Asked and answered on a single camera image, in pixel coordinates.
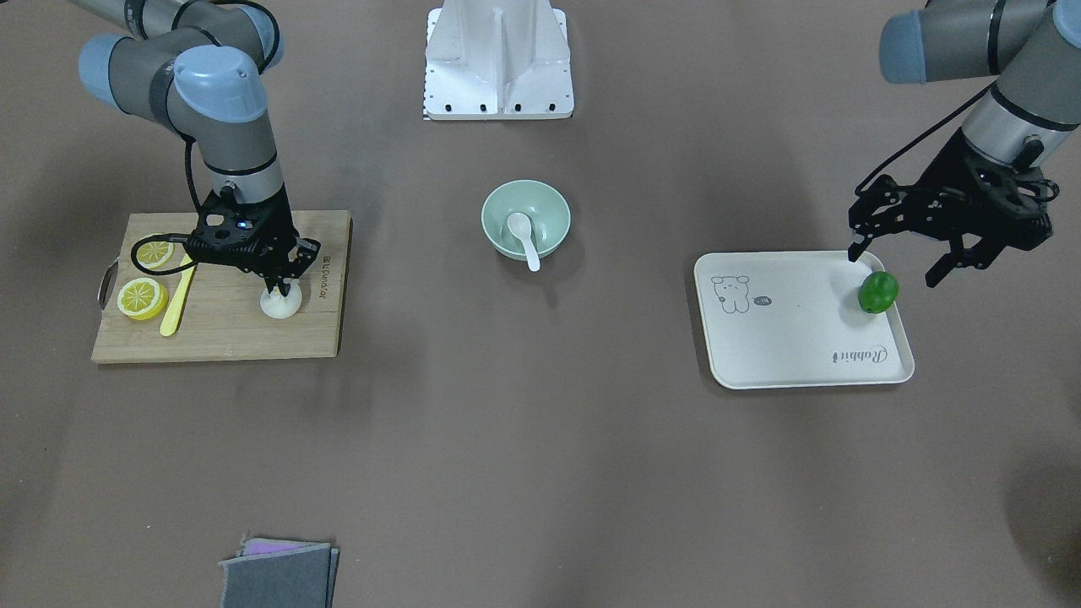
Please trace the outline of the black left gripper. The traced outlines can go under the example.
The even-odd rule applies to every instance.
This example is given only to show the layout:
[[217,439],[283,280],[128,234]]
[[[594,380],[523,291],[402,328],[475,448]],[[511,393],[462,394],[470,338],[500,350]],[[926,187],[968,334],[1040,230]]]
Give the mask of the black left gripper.
[[1015,158],[999,163],[956,132],[915,184],[888,174],[865,180],[849,210],[849,261],[876,238],[915,232],[949,244],[924,274],[926,287],[935,288],[955,269],[984,269],[984,254],[1046,242],[1053,234],[1047,204],[1059,188],[1037,166],[1043,151],[1042,138],[1026,136]]

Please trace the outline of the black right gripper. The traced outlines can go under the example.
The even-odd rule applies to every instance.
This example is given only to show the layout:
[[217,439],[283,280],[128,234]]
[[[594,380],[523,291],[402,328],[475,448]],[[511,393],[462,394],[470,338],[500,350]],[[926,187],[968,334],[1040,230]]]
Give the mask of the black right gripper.
[[258,274],[267,294],[278,292],[283,299],[291,296],[320,247],[318,240],[301,238],[284,188],[253,204],[239,203],[230,187],[209,191],[197,227],[184,242],[193,262]]

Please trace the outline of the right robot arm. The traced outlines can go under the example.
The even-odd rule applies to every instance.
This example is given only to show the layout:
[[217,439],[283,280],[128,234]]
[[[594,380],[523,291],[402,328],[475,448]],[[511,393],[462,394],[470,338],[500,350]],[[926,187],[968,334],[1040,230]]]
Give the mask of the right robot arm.
[[262,72],[281,58],[280,28],[251,1],[81,1],[124,27],[79,57],[90,94],[197,145],[212,181],[188,235],[170,235],[197,264],[258,274],[289,296],[317,256],[292,222]]

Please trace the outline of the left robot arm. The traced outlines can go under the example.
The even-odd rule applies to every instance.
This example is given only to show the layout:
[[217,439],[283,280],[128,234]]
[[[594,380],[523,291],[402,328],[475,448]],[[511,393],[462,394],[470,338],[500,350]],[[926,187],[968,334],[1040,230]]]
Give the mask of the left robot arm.
[[1080,122],[1077,1],[930,1],[888,19],[879,62],[893,84],[993,77],[966,101],[963,123],[912,185],[881,168],[849,210],[856,261],[875,238],[916,232],[950,246],[926,272],[988,267],[1004,249],[1051,237],[1059,193],[1041,166]]

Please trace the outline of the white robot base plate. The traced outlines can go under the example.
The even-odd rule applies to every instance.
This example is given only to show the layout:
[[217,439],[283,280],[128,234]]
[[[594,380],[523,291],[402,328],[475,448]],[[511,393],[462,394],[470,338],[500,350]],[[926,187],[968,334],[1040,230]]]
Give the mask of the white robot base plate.
[[574,113],[568,15],[548,1],[445,1],[427,15],[426,42],[427,120]]

